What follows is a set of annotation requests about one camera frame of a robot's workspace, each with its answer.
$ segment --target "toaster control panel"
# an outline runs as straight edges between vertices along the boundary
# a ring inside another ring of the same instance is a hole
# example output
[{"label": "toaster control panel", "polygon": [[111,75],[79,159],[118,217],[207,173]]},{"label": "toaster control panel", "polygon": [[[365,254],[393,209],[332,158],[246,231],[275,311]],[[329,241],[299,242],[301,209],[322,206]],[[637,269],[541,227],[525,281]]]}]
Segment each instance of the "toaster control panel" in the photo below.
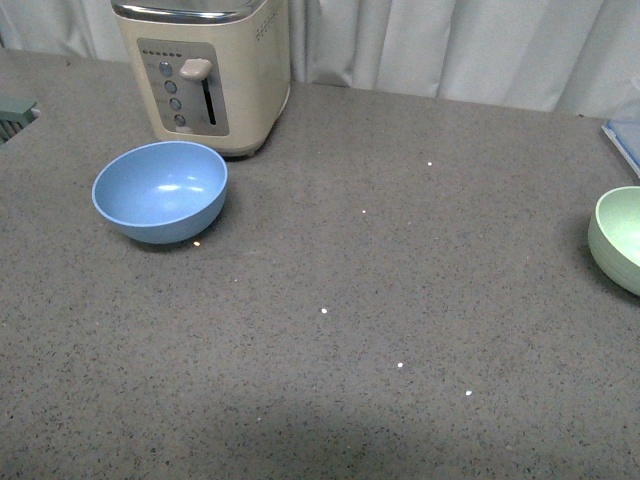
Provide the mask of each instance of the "toaster control panel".
[{"label": "toaster control panel", "polygon": [[138,49],[165,129],[193,135],[229,134],[213,45],[139,38]]}]

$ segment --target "toaster slot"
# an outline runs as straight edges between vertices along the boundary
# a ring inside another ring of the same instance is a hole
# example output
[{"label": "toaster slot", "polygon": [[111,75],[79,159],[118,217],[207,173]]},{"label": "toaster slot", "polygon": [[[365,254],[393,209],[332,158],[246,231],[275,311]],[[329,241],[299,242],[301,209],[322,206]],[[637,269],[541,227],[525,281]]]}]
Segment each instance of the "toaster slot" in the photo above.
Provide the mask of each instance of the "toaster slot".
[{"label": "toaster slot", "polygon": [[211,125],[216,124],[216,115],[213,111],[213,101],[211,100],[211,90],[209,90],[209,79],[205,78],[202,81],[202,91],[204,92],[204,101],[207,104],[207,113],[209,114],[209,122]]}]

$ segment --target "toaster lever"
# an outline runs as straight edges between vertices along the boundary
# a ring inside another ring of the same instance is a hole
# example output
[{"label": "toaster lever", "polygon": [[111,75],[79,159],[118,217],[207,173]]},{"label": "toaster lever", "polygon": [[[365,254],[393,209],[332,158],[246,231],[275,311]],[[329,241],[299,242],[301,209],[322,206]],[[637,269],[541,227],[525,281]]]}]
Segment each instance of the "toaster lever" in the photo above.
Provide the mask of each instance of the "toaster lever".
[{"label": "toaster lever", "polygon": [[200,82],[209,76],[212,69],[213,65],[205,58],[189,58],[180,69],[180,76]]}]

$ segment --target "toaster button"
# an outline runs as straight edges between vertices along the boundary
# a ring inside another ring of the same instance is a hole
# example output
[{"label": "toaster button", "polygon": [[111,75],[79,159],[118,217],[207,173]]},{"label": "toaster button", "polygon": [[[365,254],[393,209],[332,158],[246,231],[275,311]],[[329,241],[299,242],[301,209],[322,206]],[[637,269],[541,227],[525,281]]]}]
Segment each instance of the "toaster button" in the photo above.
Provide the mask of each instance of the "toaster button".
[{"label": "toaster button", "polygon": [[172,98],[171,100],[169,100],[169,105],[174,110],[180,110],[180,108],[182,108],[182,102],[180,102],[180,100],[178,100],[177,98]]},{"label": "toaster button", "polygon": [[178,87],[171,80],[167,80],[164,82],[164,89],[169,93],[176,93],[178,91]]},{"label": "toaster button", "polygon": [[160,69],[160,73],[165,77],[170,77],[173,73],[173,68],[169,62],[160,62],[158,68]]},{"label": "toaster button", "polygon": [[173,121],[176,122],[176,125],[179,127],[184,127],[187,124],[187,121],[182,115],[176,115],[173,117]]}]

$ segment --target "bowl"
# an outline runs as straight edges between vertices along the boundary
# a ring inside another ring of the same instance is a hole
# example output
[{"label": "bowl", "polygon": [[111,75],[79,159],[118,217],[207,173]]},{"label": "bowl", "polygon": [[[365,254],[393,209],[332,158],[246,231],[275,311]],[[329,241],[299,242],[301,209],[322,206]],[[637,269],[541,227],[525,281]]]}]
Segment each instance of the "bowl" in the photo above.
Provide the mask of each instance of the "bowl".
[{"label": "bowl", "polygon": [[611,280],[640,295],[640,187],[605,193],[591,216],[589,248]]},{"label": "bowl", "polygon": [[124,235],[173,243],[197,235],[218,216],[227,193],[227,166],[193,142],[158,142],[130,150],[93,184],[93,204]]}]

